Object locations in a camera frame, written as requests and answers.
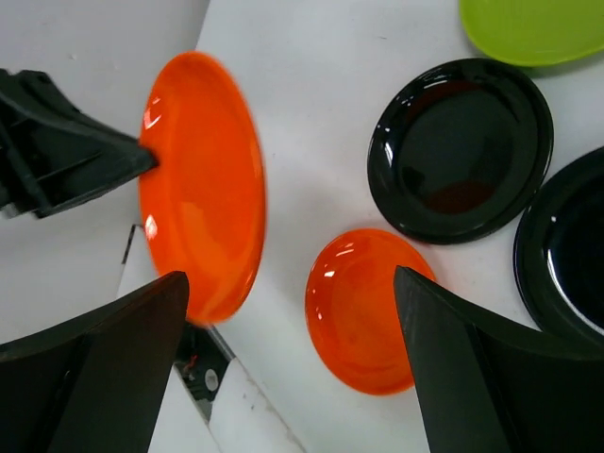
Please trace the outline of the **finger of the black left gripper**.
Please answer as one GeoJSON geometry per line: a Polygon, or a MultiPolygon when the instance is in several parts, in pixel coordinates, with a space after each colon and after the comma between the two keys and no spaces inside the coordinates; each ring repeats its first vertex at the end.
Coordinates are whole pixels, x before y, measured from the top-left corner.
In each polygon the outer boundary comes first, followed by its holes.
{"type": "Polygon", "coordinates": [[[157,167],[138,141],[78,109],[39,71],[1,72],[1,211],[44,218],[157,167]]]}

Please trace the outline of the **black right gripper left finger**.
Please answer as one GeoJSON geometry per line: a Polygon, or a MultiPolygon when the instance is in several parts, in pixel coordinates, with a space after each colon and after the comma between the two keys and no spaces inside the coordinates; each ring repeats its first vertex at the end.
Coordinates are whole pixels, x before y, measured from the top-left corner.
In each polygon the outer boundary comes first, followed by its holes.
{"type": "Polygon", "coordinates": [[[1,346],[4,452],[145,452],[185,325],[172,272],[1,346]]]}

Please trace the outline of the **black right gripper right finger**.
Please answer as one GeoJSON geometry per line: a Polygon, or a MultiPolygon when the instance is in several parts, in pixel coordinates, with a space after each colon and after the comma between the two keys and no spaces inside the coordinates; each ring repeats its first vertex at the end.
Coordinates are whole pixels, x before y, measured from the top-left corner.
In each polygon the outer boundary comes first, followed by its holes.
{"type": "Polygon", "coordinates": [[[486,310],[409,267],[394,295],[432,452],[600,452],[603,350],[486,310]]]}

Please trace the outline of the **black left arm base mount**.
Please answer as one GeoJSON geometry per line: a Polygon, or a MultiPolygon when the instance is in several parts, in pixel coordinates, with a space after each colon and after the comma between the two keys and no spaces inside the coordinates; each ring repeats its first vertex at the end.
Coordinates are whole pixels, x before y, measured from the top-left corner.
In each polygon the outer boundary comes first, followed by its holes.
{"type": "Polygon", "coordinates": [[[235,354],[215,327],[186,323],[176,351],[175,368],[206,421],[235,354]]]}

